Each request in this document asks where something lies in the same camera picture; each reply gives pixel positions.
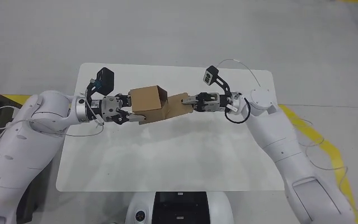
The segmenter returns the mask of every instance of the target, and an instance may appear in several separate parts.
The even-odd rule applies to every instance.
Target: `yellow floor marking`
[[[300,120],[299,117],[292,110],[290,110],[285,105],[280,105],[280,107],[290,119],[292,124],[294,124],[296,128],[299,129],[300,132],[307,136],[311,141],[315,142],[316,144],[319,144],[322,141],[323,136],[319,134],[316,130],[314,130],[311,126],[308,126],[305,121]],[[319,145],[319,147],[329,155],[333,168],[344,166],[340,150],[334,145],[332,145],[328,140],[324,139],[324,141],[322,142],[322,144]],[[334,172],[336,176],[336,183],[338,186],[345,175],[345,169],[338,169]],[[341,190],[343,194],[348,197],[348,200],[351,202],[351,205],[355,207],[356,205],[354,202],[353,193],[347,177],[345,177],[342,181]],[[353,211],[356,216],[355,222],[358,223],[358,213],[355,209],[353,209]]]
[[[29,95],[7,95],[7,94],[2,94],[2,95],[21,105],[23,105],[26,102],[26,100],[30,97]]]

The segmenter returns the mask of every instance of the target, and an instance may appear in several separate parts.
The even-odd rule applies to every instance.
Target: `cardboard box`
[[[146,117],[139,124],[148,124],[191,113],[191,105],[183,105],[182,99],[188,98],[186,92],[168,97],[167,91],[159,86],[136,88],[129,92],[132,111]]]

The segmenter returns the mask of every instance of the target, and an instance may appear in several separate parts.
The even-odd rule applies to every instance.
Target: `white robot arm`
[[[209,67],[204,82],[217,83],[225,95],[201,93],[183,103],[192,104],[200,112],[243,115],[244,121],[237,123],[246,122],[257,144],[275,163],[284,181],[287,200],[300,223],[354,223],[355,216],[347,199],[336,185],[325,182],[314,171],[299,147],[293,125],[269,90],[230,92],[218,72],[215,67]]]
[[[145,120],[121,109],[131,106],[130,96],[108,96],[113,79],[113,72],[103,68],[88,85],[86,97],[45,91],[25,102],[0,139],[0,224],[16,223],[23,193],[61,148],[68,127],[95,118],[117,124]],[[92,100],[94,92],[105,96]]]

